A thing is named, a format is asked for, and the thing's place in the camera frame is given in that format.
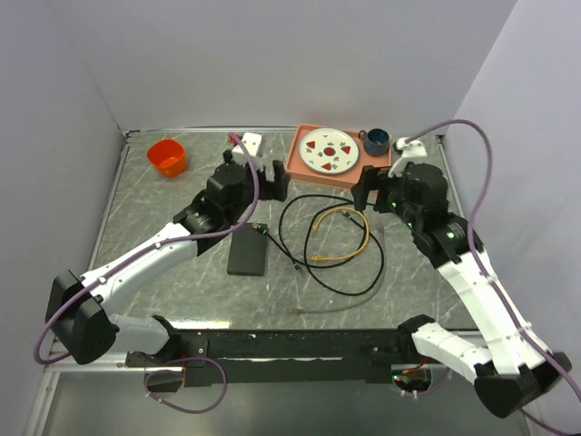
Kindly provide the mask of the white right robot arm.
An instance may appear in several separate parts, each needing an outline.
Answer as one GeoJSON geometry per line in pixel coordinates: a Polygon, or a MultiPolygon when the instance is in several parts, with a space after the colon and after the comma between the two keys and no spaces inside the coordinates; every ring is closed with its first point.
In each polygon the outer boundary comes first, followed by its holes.
{"type": "Polygon", "coordinates": [[[468,221],[448,208],[448,182],[427,163],[411,163],[401,176],[389,168],[363,167],[351,193],[356,210],[367,206],[393,213],[409,228],[413,243],[452,287],[476,324],[484,345],[477,346],[427,315],[399,327],[399,356],[422,356],[446,365],[475,388],[482,404],[506,418],[550,391],[572,369],[563,352],[552,352],[533,332],[495,276],[487,252],[468,221]]]}

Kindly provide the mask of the black network switch box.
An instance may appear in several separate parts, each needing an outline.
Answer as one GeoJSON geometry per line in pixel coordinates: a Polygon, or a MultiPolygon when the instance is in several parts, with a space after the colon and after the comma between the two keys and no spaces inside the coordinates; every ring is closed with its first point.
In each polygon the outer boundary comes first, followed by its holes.
{"type": "Polygon", "coordinates": [[[226,272],[229,275],[255,276],[265,274],[268,226],[246,223],[232,234],[226,272]]]}

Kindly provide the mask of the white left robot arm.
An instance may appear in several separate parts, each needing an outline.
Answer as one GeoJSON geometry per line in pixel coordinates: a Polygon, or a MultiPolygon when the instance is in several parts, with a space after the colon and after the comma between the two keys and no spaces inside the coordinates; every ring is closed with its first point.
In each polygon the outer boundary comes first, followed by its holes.
{"type": "Polygon", "coordinates": [[[258,201],[287,198],[290,177],[281,161],[273,161],[269,181],[264,169],[236,163],[230,151],[223,159],[205,188],[149,240],[81,276],[67,271],[54,279],[45,321],[76,363],[108,352],[143,352],[161,365],[178,358],[178,334],[163,317],[122,316],[120,307],[158,276],[240,230],[258,201]]]}

